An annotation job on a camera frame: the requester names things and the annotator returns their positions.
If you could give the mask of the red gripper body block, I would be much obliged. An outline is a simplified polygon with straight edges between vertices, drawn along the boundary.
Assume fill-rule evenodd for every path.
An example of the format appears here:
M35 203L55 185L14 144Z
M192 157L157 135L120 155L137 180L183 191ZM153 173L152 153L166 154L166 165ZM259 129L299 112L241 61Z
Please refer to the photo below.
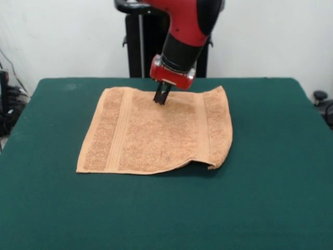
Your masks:
M161 55L156 54L151 62L150 77L155 81L171 84L181 90L187 90L196 77L196 68L192 67L187 73L173 71L162 63Z

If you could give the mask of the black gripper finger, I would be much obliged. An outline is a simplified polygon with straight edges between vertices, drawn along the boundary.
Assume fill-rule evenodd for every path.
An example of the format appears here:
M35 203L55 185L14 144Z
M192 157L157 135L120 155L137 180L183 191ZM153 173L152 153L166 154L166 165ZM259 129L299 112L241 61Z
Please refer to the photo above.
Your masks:
M155 92L155 95L154 95L154 98L153 98L153 101L155 103L158 103L160 104L160 98L162 96L162 87L163 87L163 83L162 82L159 82L159 85L157 87L157 90Z
M165 104L167 97L171 91L171 88L172 88L172 85L170 85L170 84L165 85L165 90L163 90L161 93L161 105Z

